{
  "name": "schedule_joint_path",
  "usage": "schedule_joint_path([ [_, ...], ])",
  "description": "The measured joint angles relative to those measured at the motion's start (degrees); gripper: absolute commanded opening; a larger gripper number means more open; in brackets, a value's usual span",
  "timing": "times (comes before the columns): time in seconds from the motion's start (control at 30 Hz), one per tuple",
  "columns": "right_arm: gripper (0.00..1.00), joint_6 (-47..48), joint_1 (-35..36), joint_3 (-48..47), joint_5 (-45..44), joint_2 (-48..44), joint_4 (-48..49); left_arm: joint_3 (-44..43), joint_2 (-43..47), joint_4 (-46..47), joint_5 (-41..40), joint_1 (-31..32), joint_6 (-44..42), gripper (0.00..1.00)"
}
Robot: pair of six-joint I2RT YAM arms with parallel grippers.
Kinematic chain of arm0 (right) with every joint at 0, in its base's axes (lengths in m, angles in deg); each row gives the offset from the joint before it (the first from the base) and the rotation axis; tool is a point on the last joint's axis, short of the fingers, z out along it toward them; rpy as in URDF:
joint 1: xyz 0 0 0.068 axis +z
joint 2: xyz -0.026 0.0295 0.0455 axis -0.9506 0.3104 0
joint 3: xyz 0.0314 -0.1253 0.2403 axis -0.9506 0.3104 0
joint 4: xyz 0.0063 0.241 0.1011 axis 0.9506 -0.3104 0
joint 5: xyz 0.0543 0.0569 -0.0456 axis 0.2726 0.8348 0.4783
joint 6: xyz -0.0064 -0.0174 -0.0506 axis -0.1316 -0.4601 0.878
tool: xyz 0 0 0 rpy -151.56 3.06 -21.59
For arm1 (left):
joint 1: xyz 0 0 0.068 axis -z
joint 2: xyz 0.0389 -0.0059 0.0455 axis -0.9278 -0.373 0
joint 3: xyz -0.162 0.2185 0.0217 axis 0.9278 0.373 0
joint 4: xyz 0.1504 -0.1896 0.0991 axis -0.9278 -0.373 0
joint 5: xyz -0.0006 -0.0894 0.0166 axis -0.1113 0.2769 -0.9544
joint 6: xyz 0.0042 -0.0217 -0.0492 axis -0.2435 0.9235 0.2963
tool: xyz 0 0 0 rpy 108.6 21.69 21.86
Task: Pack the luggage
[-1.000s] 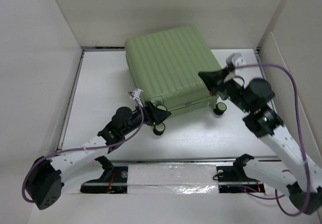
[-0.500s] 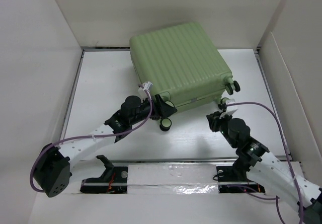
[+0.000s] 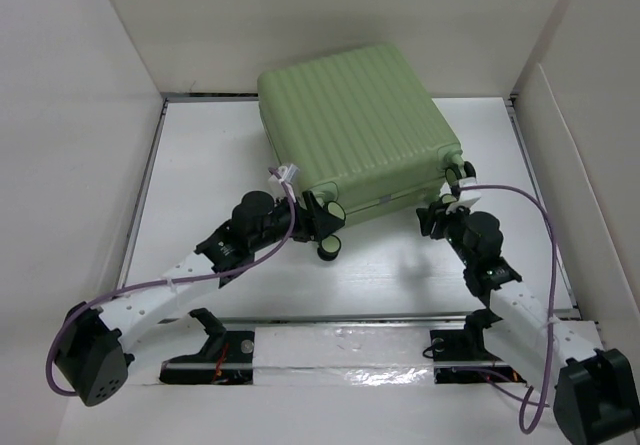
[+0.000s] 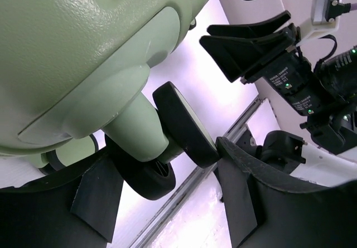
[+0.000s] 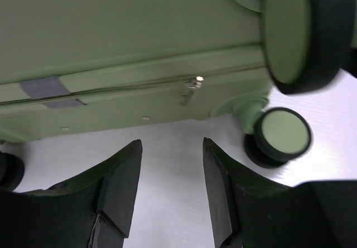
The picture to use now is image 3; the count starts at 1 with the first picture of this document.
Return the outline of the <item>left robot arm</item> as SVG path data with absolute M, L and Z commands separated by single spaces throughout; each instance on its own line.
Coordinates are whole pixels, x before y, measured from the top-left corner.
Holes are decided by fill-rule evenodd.
M 230 218 L 180 266 L 207 263 L 210 273 L 172 273 L 71 308 L 46 356 L 50 389 L 87 407 L 103 403 L 126 382 L 135 360 L 132 346 L 157 323 L 265 262 L 288 240 L 313 241 L 323 260 L 335 259 L 341 247 L 336 233 L 345 224 L 342 206 L 322 202 L 310 191 L 279 199 L 263 191 L 246 193 Z

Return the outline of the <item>green hard-shell suitcase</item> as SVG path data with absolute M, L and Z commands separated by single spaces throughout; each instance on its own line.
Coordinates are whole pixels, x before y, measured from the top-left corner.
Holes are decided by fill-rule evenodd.
M 470 177 L 461 142 L 404 54 L 383 43 L 262 73 L 259 112 L 297 192 L 335 201 L 346 225 L 437 200 Z

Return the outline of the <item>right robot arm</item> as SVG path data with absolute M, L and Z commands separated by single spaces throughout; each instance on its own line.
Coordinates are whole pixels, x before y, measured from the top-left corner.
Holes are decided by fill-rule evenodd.
M 422 235 L 444 239 L 461 260 L 465 285 L 483 309 L 468 316 L 462 346 L 514 369 L 551 408 L 572 444 L 601 444 L 639 427 L 631 364 L 551 314 L 502 256 L 499 220 L 445 195 L 416 211 Z

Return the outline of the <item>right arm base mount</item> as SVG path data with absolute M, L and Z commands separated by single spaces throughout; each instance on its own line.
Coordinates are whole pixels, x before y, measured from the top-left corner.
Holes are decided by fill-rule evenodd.
M 526 383 L 512 367 L 481 350 L 462 329 L 431 330 L 430 340 L 422 355 L 433 362 L 437 385 Z

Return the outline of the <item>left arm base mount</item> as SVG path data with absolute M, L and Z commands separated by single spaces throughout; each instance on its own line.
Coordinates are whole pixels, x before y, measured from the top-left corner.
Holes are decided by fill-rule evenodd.
M 159 381 L 165 385 L 251 385 L 255 332 L 228 330 L 205 308 L 189 316 L 207 335 L 197 353 L 173 357 L 162 363 Z

